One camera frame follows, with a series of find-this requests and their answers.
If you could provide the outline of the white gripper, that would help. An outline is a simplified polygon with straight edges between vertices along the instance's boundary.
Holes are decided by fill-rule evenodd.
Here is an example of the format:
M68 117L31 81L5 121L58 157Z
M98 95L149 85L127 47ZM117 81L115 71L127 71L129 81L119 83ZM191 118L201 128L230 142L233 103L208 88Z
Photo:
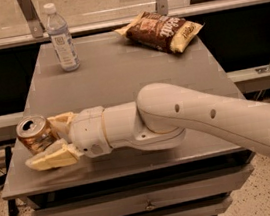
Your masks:
M60 138L70 137L73 144L59 139L46 150L27 159L25 165L33 170L42 171L73 165L83 154L90 158L108 155L112 147L104 134L103 112L104 108L98 106L84 109L79 114L64 112L64 114L48 117L52 130Z

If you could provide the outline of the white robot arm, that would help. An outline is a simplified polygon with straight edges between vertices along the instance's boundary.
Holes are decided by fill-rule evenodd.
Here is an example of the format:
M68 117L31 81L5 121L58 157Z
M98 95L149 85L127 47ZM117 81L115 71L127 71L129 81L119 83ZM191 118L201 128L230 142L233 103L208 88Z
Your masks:
M51 118L32 117L39 125L68 135L26 161L33 170L75 164L84 155L108 155L116 148L155 151L179 145L187 129L211 134L270 158L270 103L201 93L172 84L144 86L135 101L94 107Z

